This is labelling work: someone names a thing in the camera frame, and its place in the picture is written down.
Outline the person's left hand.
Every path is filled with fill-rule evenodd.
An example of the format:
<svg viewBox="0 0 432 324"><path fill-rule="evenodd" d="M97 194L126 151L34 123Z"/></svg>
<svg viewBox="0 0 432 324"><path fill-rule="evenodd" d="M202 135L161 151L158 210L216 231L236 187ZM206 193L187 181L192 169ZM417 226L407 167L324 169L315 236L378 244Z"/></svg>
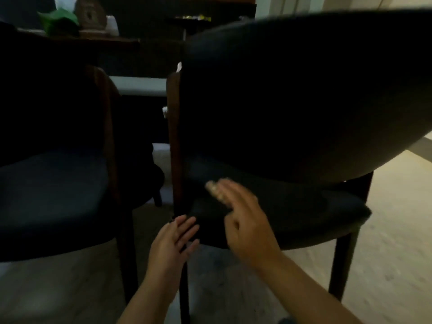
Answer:
<svg viewBox="0 0 432 324"><path fill-rule="evenodd" d="M145 278L148 277L154 280L167 279L181 283L183 267L191 255L172 255L170 253L168 247L169 223L161 228L151 244Z"/></svg>

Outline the person's right hand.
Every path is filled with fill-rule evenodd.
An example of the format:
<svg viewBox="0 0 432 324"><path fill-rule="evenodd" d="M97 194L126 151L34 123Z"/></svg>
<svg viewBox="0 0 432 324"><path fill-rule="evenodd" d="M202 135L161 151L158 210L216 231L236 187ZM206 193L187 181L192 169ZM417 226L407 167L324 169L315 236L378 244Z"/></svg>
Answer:
<svg viewBox="0 0 432 324"><path fill-rule="evenodd" d="M260 258L281 251L258 198L249 189L228 178L208 181L205 188L229 213L239 216L240 238L227 244L242 262L254 269Z"/></svg>

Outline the person's left forearm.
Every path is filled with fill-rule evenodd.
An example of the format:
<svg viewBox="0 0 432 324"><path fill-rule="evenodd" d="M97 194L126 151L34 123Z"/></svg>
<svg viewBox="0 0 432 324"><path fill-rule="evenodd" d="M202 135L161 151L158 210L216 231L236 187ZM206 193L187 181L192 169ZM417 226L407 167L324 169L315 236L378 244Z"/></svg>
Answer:
<svg viewBox="0 0 432 324"><path fill-rule="evenodd" d="M179 281L146 277L116 324L164 324L179 286Z"/></svg>

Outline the person's right forearm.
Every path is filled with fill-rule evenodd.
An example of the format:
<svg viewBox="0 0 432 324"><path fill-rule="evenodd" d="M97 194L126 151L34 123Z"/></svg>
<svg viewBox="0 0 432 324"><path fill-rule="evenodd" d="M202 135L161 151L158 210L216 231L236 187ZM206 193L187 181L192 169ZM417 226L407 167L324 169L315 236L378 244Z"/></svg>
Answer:
<svg viewBox="0 0 432 324"><path fill-rule="evenodd" d="M363 324L281 251L254 269L297 324Z"/></svg>

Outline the dark upholstered wooden chair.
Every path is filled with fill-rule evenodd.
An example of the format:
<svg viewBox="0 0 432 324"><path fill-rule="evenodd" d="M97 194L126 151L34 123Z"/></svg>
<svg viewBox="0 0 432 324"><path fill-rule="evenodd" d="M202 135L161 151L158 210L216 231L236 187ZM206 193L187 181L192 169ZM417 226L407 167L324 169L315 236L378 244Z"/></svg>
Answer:
<svg viewBox="0 0 432 324"><path fill-rule="evenodd" d="M105 71L40 76L0 60L0 262L116 239L126 303L138 289L132 211L165 175L153 146L128 148L130 121Z"/></svg>
<svg viewBox="0 0 432 324"><path fill-rule="evenodd" d="M237 21L183 43L167 79L174 215L227 249L229 177L258 197L282 250L336 240L343 298L374 171L432 131L432 7Z"/></svg>

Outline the white bench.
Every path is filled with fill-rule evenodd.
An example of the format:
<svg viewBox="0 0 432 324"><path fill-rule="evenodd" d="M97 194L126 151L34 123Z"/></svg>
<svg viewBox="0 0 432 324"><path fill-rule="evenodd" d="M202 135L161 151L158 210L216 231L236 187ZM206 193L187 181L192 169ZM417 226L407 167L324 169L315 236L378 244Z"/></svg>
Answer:
<svg viewBox="0 0 432 324"><path fill-rule="evenodd" d="M166 79L109 76L121 95L166 97Z"/></svg>

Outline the dark round side table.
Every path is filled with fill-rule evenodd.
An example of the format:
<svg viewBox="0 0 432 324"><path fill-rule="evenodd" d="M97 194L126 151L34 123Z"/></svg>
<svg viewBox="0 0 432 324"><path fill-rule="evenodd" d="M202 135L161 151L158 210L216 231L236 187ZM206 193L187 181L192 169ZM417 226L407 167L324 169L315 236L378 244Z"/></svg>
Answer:
<svg viewBox="0 0 432 324"><path fill-rule="evenodd" d="M181 27L183 32L182 41L186 41L192 35L203 32L205 30L209 30L216 26L213 23L213 21L207 22L207 21L183 20L183 19L179 19L178 17L179 16L166 18L165 22L170 25Z"/></svg>

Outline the dark wooden table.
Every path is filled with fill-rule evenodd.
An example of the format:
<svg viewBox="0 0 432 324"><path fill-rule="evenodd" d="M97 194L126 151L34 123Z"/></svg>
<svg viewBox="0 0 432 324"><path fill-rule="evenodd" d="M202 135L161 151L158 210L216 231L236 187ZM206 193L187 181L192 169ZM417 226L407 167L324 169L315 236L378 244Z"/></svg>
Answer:
<svg viewBox="0 0 432 324"><path fill-rule="evenodd" d="M99 66L102 53L136 51L139 40L110 37L47 36L41 30L13 29L0 60L40 76L73 76L87 66Z"/></svg>

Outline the light curtain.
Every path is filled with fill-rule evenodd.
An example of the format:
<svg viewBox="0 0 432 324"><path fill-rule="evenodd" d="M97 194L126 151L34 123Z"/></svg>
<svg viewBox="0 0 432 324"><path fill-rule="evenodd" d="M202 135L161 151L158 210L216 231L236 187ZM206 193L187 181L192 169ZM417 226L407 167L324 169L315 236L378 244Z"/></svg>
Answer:
<svg viewBox="0 0 432 324"><path fill-rule="evenodd" d="M255 19L320 12L325 0L256 0Z"/></svg>

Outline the brown wooden ornament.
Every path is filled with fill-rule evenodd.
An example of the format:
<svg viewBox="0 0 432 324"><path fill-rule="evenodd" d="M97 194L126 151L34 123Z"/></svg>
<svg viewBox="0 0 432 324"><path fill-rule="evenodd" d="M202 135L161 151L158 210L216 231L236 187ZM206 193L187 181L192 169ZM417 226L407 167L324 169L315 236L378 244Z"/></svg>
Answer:
<svg viewBox="0 0 432 324"><path fill-rule="evenodd" d="M77 0L73 12L79 22L80 37L107 37L106 12L99 0Z"/></svg>

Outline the green plastic bag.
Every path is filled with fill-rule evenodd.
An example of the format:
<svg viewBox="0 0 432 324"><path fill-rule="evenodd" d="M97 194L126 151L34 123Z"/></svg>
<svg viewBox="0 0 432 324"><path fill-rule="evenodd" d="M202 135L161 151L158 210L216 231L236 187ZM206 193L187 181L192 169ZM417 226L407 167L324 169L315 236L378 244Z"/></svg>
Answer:
<svg viewBox="0 0 432 324"><path fill-rule="evenodd" d="M37 14L46 36L79 37L80 24L73 12L60 8L49 13Z"/></svg>

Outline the white tissue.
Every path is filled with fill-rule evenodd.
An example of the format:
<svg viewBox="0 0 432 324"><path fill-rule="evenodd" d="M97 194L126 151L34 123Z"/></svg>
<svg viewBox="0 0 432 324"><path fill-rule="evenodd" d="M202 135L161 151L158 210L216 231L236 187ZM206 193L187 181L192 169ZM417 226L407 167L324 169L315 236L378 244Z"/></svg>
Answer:
<svg viewBox="0 0 432 324"><path fill-rule="evenodd" d="M77 0L54 0L57 10L62 9L72 13L75 11L76 2Z"/></svg>

